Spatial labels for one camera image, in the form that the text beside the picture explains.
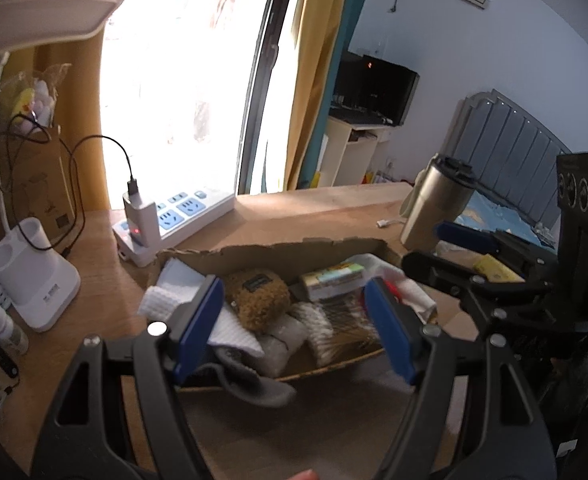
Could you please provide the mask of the person's thumb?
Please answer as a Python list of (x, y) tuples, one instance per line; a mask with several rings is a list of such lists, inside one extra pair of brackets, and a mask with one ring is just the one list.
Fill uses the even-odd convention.
[(313, 469), (308, 469), (294, 474), (288, 480), (319, 480), (319, 475)]

